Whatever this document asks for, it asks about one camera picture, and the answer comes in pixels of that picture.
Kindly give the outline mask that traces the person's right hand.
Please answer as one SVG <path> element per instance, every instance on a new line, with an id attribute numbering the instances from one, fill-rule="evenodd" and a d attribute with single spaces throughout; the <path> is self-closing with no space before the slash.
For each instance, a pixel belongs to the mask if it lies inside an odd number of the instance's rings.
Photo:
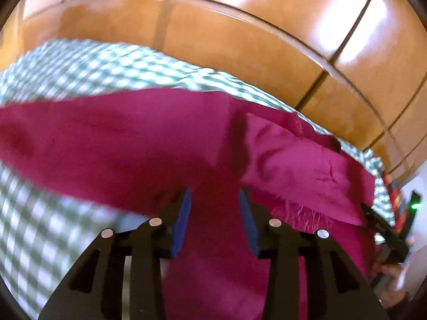
<path id="1" fill-rule="evenodd" d="M 373 264 L 370 276 L 379 274 L 385 279 L 379 291 L 376 291 L 378 299 L 387 311 L 396 311 L 406 305 L 407 292 L 404 290 L 401 280 L 404 268 L 401 264 Z"/>

